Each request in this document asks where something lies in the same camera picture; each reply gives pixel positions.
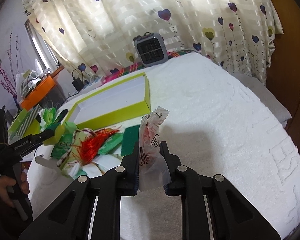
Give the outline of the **red tassel ornament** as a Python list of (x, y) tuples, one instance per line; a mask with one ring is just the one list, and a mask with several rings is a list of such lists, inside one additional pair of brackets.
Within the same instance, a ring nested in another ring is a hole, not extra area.
[(75, 158), (82, 166), (89, 164), (98, 154), (98, 150), (112, 135), (119, 132), (119, 129), (103, 128), (98, 131), (93, 131), (92, 135), (85, 139), (79, 139), (79, 144), (73, 144), (77, 153)]

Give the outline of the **orange storage box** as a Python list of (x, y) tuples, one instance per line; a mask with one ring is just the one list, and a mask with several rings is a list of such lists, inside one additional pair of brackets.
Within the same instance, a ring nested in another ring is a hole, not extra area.
[(22, 109), (29, 111), (35, 107), (47, 94), (56, 87), (56, 83), (52, 77), (48, 76), (35, 89), (31, 90), (28, 95), (21, 100), (19, 105)]

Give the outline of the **green patterned cloth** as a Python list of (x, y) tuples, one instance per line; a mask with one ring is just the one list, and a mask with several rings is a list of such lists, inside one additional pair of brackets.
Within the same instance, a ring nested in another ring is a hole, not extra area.
[(82, 142), (90, 139), (95, 134), (96, 133), (89, 128), (74, 131), (71, 147), (62, 155), (61, 159), (57, 161), (57, 166), (60, 168), (63, 176), (75, 180), (79, 176), (96, 178), (102, 175), (101, 170), (95, 163), (85, 163), (79, 155)]

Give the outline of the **heart pattern curtain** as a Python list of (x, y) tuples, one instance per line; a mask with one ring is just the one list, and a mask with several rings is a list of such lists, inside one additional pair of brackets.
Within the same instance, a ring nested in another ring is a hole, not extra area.
[(25, 14), (72, 71), (106, 76), (132, 65), (135, 40), (159, 33), (168, 51), (193, 49), (230, 73), (267, 79), (283, 32), (271, 0), (22, 0)]

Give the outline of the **green tea bag pouch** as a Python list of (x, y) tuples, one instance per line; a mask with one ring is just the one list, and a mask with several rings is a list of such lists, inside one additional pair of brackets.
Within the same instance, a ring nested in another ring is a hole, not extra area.
[(77, 125), (73, 122), (66, 121), (64, 123), (64, 133), (61, 136), (59, 142), (55, 144), (51, 152), (51, 157), (59, 160), (62, 155), (65, 154), (72, 146), (73, 133), (77, 129)]

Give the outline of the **black power adapter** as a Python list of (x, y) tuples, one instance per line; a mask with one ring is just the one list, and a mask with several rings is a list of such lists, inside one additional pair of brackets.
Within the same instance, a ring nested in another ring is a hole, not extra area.
[[(79, 72), (79, 77), (74, 77), (74, 72), (76, 70)], [(85, 85), (89, 84), (89, 81), (84, 78), (82, 70), (76, 68), (72, 71), (71, 75), (73, 79), (72, 85), (78, 92), (80, 92), (85, 87)]]

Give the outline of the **purple flower branches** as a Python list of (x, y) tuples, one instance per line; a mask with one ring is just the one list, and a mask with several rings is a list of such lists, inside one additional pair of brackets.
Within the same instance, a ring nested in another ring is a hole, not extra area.
[(14, 99), (17, 99), (17, 74), (20, 73), (19, 66), (19, 36), (10, 32), (8, 49), (6, 50), (8, 67), (4, 68), (0, 60), (0, 85)]

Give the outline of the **colourful plaid cloth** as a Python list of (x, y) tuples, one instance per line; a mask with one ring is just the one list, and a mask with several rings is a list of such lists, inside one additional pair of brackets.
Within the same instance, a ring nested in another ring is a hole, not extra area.
[[(180, 50), (180, 51), (168, 52), (168, 60), (176, 58), (176, 57), (180, 57), (180, 56), (183, 56), (183, 55), (186, 55), (189, 53), (198, 53), (198, 51), (196, 51), (194, 49), (184, 49), (184, 50)], [(134, 63), (129, 67), (122, 68), (121, 70), (116, 70), (113, 74), (106, 76), (105, 83), (108, 83), (112, 80), (117, 79), (118, 77), (125, 76), (129, 73), (133, 73), (133, 72), (136, 72), (137, 70), (141, 70), (144, 68), (145, 68), (145, 66), (141, 62)]]

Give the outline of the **lime green tray box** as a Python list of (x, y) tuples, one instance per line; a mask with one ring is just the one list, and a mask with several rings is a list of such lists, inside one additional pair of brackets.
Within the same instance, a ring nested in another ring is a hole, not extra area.
[(97, 130), (150, 112), (149, 80), (140, 73), (78, 100), (65, 121), (79, 129)]

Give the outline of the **grey portable fan heater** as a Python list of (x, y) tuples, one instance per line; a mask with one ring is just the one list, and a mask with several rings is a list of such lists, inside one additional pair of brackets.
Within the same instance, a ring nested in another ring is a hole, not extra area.
[(146, 32), (133, 39), (138, 57), (144, 67), (151, 67), (168, 61), (164, 39), (159, 33)]

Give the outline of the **green striped box lid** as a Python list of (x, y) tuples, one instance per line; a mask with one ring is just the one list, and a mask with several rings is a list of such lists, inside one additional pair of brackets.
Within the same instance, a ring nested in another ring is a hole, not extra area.
[(14, 138), (21, 139), (42, 109), (40, 105), (37, 105), (29, 111), (23, 109), (8, 129), (9, 141), (12, 141)]

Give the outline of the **white textured towel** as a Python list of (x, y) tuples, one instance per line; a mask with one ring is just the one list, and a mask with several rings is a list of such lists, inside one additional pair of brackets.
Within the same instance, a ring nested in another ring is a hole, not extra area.
[[(285, 239), (300, 223), (300, 155), (271, 111), (210, 59), (189, 53), (145, 72), (151, 111), (172, 154), (198, 174), (224, 175)], [(34, 160), (28, 172), (34, 219), (73, 181)], [(181, 198), (162, 187), (121, 200), (120, 239), (181, 239)]]

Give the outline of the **green scouring pad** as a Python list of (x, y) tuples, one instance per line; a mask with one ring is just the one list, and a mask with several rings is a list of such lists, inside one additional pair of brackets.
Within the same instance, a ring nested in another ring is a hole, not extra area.
[(135, 125), (125, 129), (121, 144), (121, 157), (133, 153), (135, 143), (139, 141), (139, 128), (140, 125)]

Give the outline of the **clear printed plastic packet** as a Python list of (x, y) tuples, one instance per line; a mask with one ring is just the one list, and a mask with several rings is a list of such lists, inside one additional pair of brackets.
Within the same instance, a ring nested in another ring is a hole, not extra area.
[(170, 172), (160, 153), (159, 126), (169, 111), (158, 107), (143, 116), (139, 127), (139, 190), (147, 191), (171, 182)]

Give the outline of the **green white plastic wrapper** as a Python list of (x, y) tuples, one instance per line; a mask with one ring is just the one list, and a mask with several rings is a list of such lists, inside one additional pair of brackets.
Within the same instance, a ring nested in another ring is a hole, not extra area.
[(39, 128), (40, 131), (44, 131), (46, 128), (48, 128), (50, 125), (53, 124), (53, 122), (56, 119), (56, 113), (57, 109), (55, 107), (52, 108), (45, 108), (39, 111)]

